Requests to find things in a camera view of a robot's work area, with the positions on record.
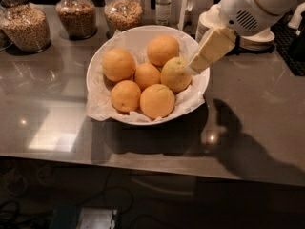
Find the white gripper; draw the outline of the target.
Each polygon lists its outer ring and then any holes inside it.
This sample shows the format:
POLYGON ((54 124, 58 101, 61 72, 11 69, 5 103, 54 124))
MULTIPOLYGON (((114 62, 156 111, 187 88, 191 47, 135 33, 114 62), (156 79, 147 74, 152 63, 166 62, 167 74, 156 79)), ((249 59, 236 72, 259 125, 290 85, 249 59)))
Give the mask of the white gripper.
POLYGON ((221 0, 219 6, 221 23, 228 28, 209 29, 204 34, 186 67, 190 74, 203 73, 230 52, 235 47, 236 33, 252 36, 279 19, 259 5, 258 0, 221 0))

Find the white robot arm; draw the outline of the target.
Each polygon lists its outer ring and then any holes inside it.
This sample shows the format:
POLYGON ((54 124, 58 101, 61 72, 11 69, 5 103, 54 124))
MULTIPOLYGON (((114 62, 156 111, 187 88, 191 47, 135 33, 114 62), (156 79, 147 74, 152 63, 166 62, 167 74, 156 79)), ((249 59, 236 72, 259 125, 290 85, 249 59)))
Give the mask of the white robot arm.
POLYGON ((188 60, 187 71, 201 74, 230 52, 238 36, 252 36, 274 25, 304 0, 221 0, 207 15, 216 25, 203 35, 188 60))

